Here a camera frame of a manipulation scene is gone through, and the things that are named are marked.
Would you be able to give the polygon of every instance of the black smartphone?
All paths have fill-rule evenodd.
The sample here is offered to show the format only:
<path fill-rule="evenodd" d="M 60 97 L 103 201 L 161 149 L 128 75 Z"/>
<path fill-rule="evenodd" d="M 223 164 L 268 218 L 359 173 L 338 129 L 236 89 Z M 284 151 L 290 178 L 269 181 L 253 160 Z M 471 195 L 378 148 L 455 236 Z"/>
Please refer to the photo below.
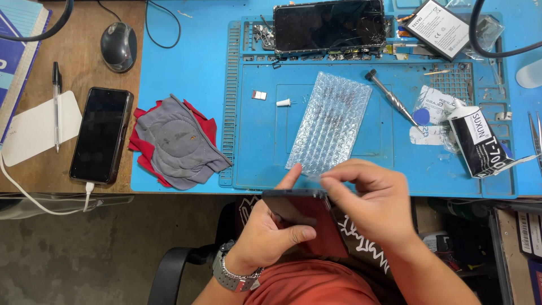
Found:
<path fill-rule="evenodd" d="M 348 248 L 337 227 L 325 192 L 316 189 L 272 189 L 262 192 L 262 199 L 277 219 L 278 228 L 308 225 L 316 238 L 299 244 L 306 253 L 348 257 Z"/>
<path fill-rule="evenodd" d="M 70 178 L 100 184 L 115 181 L 132 101 L 133 94 L 126 90 L 88 91 Z"/>
<path fill-rule="evenodd" d="M 275 53 L 346 51 L 386 44 L 382 0 L 340 0 L 273 8 Z"/>

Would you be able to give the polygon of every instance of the metal bracelet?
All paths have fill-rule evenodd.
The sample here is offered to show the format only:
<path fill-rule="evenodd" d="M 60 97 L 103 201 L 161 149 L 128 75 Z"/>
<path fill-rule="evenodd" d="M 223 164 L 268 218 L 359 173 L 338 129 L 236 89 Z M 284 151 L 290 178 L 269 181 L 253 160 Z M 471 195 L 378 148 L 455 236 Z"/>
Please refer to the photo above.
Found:
<path fill-rule="evenodd" d="M 220 259 L 220 263 L 221 263 L 221 266 L 222 266 L 222 272 L 224 272 L 224 274 L 225 274 L 227 277 L 229 277 L 229 278 L 245 280 L 245 279 L 247 279 L 247 278 L 259 278 L 260 275 L 262 274 L 263 267 L 258 267 L 258 269 L 256 269 L 256 271 L 254 271 L 254 273 L 252 273 L 251 275 L 237 275 L 237 274 L 233 274 L 233 273 L 231 273 L 231 272 L 226 268 L 226 264 L 225 264 L 225 262 L 224 262 L 224 258 L 225 258 L 225 256 L 223 256 L 223 257 Z"/>

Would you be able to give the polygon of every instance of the concrete floor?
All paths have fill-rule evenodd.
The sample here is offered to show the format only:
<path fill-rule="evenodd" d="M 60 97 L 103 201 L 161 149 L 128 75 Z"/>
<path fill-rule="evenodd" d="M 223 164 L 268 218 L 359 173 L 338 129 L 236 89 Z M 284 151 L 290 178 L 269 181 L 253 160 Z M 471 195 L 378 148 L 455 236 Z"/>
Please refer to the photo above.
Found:
<path fill-rule="evenodd" d="M 171 247 L 214 242 L 234 196 L 136 195 L 130 204 L 0 221 L 0 304 L 146 304 Z M 191 304 L 211 266 L 187 265 L 178 304 Z"/>

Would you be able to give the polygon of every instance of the gray cloth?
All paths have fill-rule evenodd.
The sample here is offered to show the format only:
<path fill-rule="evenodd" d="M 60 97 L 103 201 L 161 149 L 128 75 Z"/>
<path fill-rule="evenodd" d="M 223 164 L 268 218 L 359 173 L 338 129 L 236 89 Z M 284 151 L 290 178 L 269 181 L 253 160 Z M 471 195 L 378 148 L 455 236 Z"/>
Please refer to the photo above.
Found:
<path fill-rule="evenodd" d="M 173 94 L 137 120 L 140 139 L 154 145 L 152 168 L 175 188 L 205 183 L 231 161 L 211 144 L 192 112 Z"/>

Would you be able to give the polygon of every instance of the left hand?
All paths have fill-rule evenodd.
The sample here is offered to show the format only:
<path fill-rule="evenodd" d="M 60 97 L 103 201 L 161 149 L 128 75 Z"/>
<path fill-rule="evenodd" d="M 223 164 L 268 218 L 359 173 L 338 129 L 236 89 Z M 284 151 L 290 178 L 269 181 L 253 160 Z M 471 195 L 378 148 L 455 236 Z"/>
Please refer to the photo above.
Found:
<path fill-rule="evenodd" d="M 301 175 L 301 164 L 297 163 L 284 176 L 275 189 L 291 189 Z M 277 219 L 263 200 L 253 207 L 239 240 L 226 254 L 226 268 L 236 275 L 250 275 L 258 267 L 276 263 L 292 246 L 316 238 L 311 226 L 295 225 L 279 230 Z"/>

